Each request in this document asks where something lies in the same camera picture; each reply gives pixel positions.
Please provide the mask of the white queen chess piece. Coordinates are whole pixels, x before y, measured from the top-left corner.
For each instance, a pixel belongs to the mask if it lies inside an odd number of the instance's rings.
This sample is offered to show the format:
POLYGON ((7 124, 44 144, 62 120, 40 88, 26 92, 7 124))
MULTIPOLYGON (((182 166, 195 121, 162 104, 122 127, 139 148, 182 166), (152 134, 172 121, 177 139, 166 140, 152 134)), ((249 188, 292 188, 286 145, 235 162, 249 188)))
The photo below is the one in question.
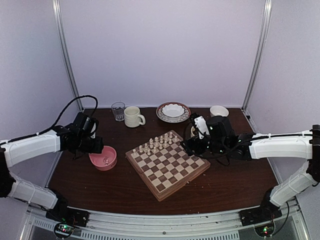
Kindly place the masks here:
POLYGON ((159 138, 158 138, 157 136, 154 138, 154 145, 155 145, 156 147, 159 146, 159 138))

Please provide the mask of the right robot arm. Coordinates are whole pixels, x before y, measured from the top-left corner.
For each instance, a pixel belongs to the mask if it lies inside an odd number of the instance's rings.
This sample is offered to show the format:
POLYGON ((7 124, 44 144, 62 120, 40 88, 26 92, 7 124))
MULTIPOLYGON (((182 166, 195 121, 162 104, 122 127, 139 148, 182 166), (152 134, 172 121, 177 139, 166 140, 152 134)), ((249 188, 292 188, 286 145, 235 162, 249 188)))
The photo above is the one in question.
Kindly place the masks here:
POLYGON ((263 158, 302 158, 306 162, 283 183, 269 189, 256 210, 259 220, 268 220, 287 200, 320 182, 320 126, 310 130, 261 134, 242 133, 236 135, 229 119, 214 116, 206 120, 192 114, 190 122, 197 135, 183 139, 182 147, 189 156, 202 158, 210 152, 212 160, 226 157, 242 161, 263 158))

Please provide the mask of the white king chess piece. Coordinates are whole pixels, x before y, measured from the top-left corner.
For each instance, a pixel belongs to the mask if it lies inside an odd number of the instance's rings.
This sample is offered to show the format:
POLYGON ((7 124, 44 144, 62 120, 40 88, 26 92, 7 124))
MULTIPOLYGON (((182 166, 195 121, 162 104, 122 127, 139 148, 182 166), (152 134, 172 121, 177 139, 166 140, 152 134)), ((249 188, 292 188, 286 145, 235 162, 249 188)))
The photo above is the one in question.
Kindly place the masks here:
POLYGON ((155 147, 154 140, 152 138, 149 140, 149 147, 150 149, 153 149, 155 147))

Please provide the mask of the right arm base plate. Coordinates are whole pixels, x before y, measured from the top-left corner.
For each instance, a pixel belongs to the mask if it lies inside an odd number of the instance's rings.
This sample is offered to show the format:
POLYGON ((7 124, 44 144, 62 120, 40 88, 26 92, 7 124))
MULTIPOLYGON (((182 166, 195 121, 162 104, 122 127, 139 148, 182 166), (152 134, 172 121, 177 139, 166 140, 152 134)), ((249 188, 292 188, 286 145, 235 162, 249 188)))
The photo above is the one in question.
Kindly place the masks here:
POLYGON ((272 221, 273 219, 280 218, 281 216, 282 212, 279 208, 271 209, 262 206, 241 210, 239 212, 239 217, 243 227, 272 221))

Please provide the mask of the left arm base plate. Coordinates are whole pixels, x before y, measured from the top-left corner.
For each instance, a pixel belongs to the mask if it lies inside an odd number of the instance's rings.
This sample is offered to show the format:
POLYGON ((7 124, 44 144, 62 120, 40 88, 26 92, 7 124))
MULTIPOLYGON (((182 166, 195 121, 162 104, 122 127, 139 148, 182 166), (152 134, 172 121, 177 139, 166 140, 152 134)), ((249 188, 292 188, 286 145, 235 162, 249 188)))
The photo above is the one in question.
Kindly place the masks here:
POLYGON ((60 206, 53 209, 43 208, 43 210, 46 212, 46 218, 72 227, 86 227, 90 216, 88 211, 68 206, 60 206))

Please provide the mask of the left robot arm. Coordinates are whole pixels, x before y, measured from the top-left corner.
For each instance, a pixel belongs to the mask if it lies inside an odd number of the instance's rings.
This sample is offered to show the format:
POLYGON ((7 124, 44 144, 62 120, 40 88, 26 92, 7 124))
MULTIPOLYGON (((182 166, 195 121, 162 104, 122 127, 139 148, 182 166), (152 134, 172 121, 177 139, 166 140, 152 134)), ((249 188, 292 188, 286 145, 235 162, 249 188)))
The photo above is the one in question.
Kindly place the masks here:
POLYGON ((10 172, 23 161, 49 153, 69 151, 73 154, 100 154, 103 139, 96 136, 99 121, 79 112, 67 126, 54 125, 33 135, 0 142, 0 196, 39 205, 61 222, 72 218, 67 200, 59 193, 33 184, 10 172))

